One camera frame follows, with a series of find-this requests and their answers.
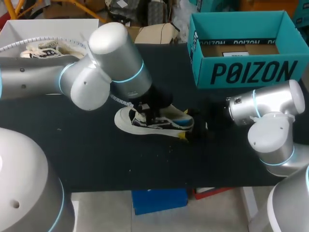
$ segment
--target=tile floor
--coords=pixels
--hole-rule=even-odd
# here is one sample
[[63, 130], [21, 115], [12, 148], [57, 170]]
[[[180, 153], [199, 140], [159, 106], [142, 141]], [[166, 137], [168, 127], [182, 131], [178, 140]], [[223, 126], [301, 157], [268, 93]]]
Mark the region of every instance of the tile floor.
[[[255, 187], [258, 208], [270, 187]], [[130, 191], [73, 193], [78, 201], [76, 232], [247, 232], [248, 221], [238, 188], [183, 208], [134, 214]]]

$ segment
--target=table surface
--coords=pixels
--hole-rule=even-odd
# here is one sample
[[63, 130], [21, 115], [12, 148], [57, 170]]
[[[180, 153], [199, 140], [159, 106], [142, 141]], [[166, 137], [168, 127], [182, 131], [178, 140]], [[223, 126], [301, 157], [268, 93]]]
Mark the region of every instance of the table surface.
[[[197, 107], [205, 97], [222, 100], [249, 89], [197, 90], [187, 48], [140, 45], [144, 62], [160, 87], [169, 88], [174, 105]], [[308, 94], [304, 90], [306, 103]], [[0, 102], [0, 127], [32, 138], [68, 191], [241, 187], [275, 185], [247, 141], [249, 127], [232, 127], [197, 144], [162, 135], [138, 136], [119, 130], [113, 120], [122, 107], [109, 99], [87, 112], [62, 95]], [[294, 139], [309, 144], [309, 112], [296, 117]]]

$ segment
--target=shoe sole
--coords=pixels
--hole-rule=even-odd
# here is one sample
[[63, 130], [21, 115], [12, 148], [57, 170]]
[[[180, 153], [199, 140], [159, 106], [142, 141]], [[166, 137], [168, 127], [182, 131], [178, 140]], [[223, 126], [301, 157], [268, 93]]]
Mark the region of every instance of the shoe sole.
[[168, 129], [153, 129], [137, 127], [131, 124], [129, 117], [130, 107], [124, 107], [117, 111], [114, 121], [115, 125], [122, 131], [130, 134], [146, 135], [146, 134], [162, 134], [171, 137], [179, 138], [179, 134], [186, 132], [187, 130], [168, 130]]

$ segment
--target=teal shoe box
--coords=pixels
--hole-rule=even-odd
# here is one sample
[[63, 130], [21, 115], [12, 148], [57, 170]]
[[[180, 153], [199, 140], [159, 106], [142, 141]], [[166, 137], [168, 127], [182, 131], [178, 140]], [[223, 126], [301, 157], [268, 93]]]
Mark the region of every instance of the teal shoe box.
[[238, 6], [235, 0], [189, 0], [190, 3], [197, 6], [198, 12], [222, 12], [231, 11]]
[[187, 48], [198, 88], [299, 81], [309, 63], [309, 48], [285, 11], [192, 14]]
[[309, 25], [309, 0], [299, 0], [299, 4], [294, 13], [293, 22], [297, 28]]

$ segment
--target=white sneaker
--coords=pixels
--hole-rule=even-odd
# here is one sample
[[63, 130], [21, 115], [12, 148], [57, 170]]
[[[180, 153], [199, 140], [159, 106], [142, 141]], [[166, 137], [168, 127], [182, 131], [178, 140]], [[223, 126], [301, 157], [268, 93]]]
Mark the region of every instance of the white sneaker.
[[160, 117], [156, 117], [148, 124], [146, 115], [138, 113], [131, 107], [118, 110], [114, 121], [119, 129], [131, 134], [162, 134], [177, 138], [182, 138], [183, 133], [190, 131], [194, 126], [193, 118], [173, 105], [161, 109]]
[[24, 58], [53, 58], [64, 55], [75, 56], [79, 59], [83, 58], [86, 50], [80, 47], [71, 47], [61, 41], [47, 41], [40, 43], [37, 46], [27, 45], [26, 51], [20, 54]]

